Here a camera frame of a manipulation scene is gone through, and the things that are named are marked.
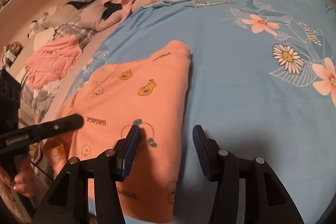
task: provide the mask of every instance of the cartoon bear print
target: cartoon bear print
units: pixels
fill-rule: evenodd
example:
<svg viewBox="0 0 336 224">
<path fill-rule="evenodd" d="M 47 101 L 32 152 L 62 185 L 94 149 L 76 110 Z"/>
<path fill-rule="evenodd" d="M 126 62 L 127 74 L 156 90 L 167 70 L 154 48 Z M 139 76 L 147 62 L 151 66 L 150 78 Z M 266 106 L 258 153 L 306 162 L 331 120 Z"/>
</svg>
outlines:
<svg viewBox="0 0 336 224">
<path fill-rule="evenodd" d="M 153 89 L 155 87 L 156 87 L 156 84 L 154 82 L 154 79 L 151 79 L 151 80 L 147 81 L 147 83 L 145 85 L 140 87 L 140 89 L 138 91 L 138 94 L 140 96 L 147 96 L 147 95 L 149 95 L 153 92 Z"/>
<path fill-rule="evenodd" d="M 103 93 L 103 88 L 102 87 L 97 87 L 94 91 L 93 91 L 93 93 L 95 94 L 95 95 L 99 95 L 99 94 L 102 94 Z"/>
<path fill-rule="evenodd" d="M 82 149 L 82 155 L 87 156 L 91 153 L 91 148 L 88 145 L 84 145 Z"/>
<path fill-rule="evenodd" d="M 118 77 L 122 80 L 128 80 L 131 76 L 132 76 L 132 72 L 130 69 L 118 75 Z"/>
<path fill-rule="evenodd" d="M 65 153 L 65 150 L 64 150 L 64 147 L 63 145 L 59 145 L 58 147 L 55 147 L 54 149 L 51 149 L 51 152 L 50 154 L 53 156 L 53 157 L 56 157 L 58 156 L 60 153 Z"/>
</svg>

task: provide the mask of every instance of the floral print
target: floral print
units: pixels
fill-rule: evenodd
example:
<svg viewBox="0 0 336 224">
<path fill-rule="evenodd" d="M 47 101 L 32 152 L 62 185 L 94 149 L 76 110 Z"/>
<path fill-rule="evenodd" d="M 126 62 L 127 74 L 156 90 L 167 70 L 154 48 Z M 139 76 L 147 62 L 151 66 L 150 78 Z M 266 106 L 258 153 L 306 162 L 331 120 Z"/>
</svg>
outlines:
<svg viewBox="0 0 336 224">
<path fill-rule="evenodd" d="M 331 10 L 331 11 L 333 11 L 334 13 L 336 13 L 336 9 L 334 9 L 331 5 L 327 4 L 326 8 L 327 8 L 327 12 L 328 12 L 329 10 Z"/>
<path fill-rule="evenodd" d="M 277 33 L 273 31 L 273 29 L 278 29 L 279 24 L 278 23 L 272 23 L 272 22 L 267 22 L 267 20 L 263 20 L 260 16 L 257 15 L 250 15 L 250 18 L 252 19 L 242 19 L 241 21 L 245 24 L 250 24 L 251 30 L 253 33 L 259 33 L 265 30 L 266 32 L 276 36 Z"/>
<path fill-rule="evenodd" d="M 313 83 L 314 88 L 322 95 L 331 93 L 331 99 L 336 107 L 336 73 L 330 58 L 324 59 L 324 65 L 313 64 L 314 72 L 323 79 Z"/>
<path fill-rule="evenodd" d="M 299 24 L 302 28 L 304 28 L 304 30 L 305 30 L 305 32 L 306 32 L 306 34 L 307 34 L 307 37 L 308 37 L 309 39 L 311 39 L 315 44 L 317 44 L 317 45 L 319 45 L 319 46 L 322 45 L 322 44 L 321 44 L 321 41 L 318 40 L 318 38 L 317 38 L 315 35 L 312 34 L 312 33 L 316 33 L 316 31 L 310 29 L 306 24 L 304 24 L 304 23 L 302 23 L 302 22 L 298 22 L 298 24 Z"/>
<path fill-rule="evenodd" d="M 252 25 L 252 27 L 256 24 L 251 24 L 251 21 L 247 21 L 250 23 L 244 23 L 244 21 L 246 22 L 246 20 L 251 20 L 251 18 L 253 19 L 253 17 L 251 17 L 251 15 L 255 15 L 258 16 L 260 19 L 259 20 L 263 20 L 263 22 L 260 22 L 263 25 L 266 25 L 268 28 L 271 27 L 269 24 L 270 23 L 275 23 L 275 24 L 289 24 L 292 21 L 292 17 L 290 15 L 286 15 L 283 13 L 280 13 L 278 11 L 275 11 L 270 5 L 268 4 L 263 4 L 261 2 L 258 2 L 256 0 L 248 0 L 247 2 L 242 4 L 242 7 L 236 8 L 235 7 L 231 7 L 230 8 L 230 12 L 231 14 L 233 14 L 234 18 L 234 24 L 237 24 L 238 26 L 247 29 L 247 25 L 246 24 L 250 24 Z M 272 29 L 268 29 L 268 28 L 263 28 L 261 31 L 263 30 L 270 30 L 271 33 L 274 35 L 275 32 L 272 31 Z M 252 30 L 260 30 L 260 27 L 253 27 Z"/>
<path fill-rule="evenodd" d="M 278 60 L 279 66 L 288 71 L 289 74 L 300 75 L 304 66 L 301 57 L 289 45 L 275 44 L 273 46 L 273 58 Z"/>
</svg>

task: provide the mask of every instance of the pink flower print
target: pink flower print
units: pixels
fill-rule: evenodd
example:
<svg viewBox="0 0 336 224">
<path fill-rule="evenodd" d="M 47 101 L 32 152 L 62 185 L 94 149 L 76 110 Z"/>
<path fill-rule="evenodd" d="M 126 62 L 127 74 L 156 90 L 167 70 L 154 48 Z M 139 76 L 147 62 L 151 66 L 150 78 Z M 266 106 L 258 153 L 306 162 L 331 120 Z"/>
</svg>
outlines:
<svg viewBox="0 0 336 224">
<path fill-rule="evenodd" d="M 335 67 L 330 58 L 324 59 L 324 64 L 313 64 L 312 68 L 318 77 L 323 81 L 317 81 L 313 83 L 314 88 L 322 95 L 328 95 L 331 93 L 331 99 L 336 107 L 336 73 Z"/>
<path fill-rule="evenodd" d="M 277 35 L 273 29 L 278 29 L 279 24 L 277 23 L 271 23 L 267 22 L 267 20 L 263 20 L 260 16 L 257 15 L 250 15 L 250 18 L 252 19 L 242 19 L 241 21 L 244 22 L 245 24 L 252 25 L 251 30 L 253 33 L 259 33 L 265 30 L 266 32 L 272 34 L 272 35 Z"/>
</svg>

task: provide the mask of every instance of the pink blanket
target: pink blanket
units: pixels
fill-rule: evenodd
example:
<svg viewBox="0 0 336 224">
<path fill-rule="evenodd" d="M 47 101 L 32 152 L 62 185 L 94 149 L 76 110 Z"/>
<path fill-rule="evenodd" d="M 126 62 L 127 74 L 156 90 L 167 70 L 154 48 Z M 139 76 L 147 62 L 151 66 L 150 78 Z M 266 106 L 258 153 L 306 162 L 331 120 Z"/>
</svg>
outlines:
<svg viewBox="0 0 336 224">
<path fill-rule="evenodd" d="M 28 68 L 30 85 L 41 89 L 43 85 L 65 77 L 81 54 L 74 34 L 43 46 L 24 63 Z"/>
</svg>

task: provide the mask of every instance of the white daisy print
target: white daisy print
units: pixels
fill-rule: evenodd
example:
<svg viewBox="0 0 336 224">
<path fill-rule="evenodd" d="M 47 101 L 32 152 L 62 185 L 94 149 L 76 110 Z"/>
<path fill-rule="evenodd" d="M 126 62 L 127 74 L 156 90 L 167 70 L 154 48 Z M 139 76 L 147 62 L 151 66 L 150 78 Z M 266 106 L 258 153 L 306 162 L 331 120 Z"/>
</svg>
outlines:
<svg viewBox="0 0 336 224">
<path fill-rule="evenodd" d="M 283 66 L 289 74 L 300 75 L 305 64 L 291 46 L 275 44 L 272 49 L 273 58 L 278 60 L 279 66 Z"/>
</svg>

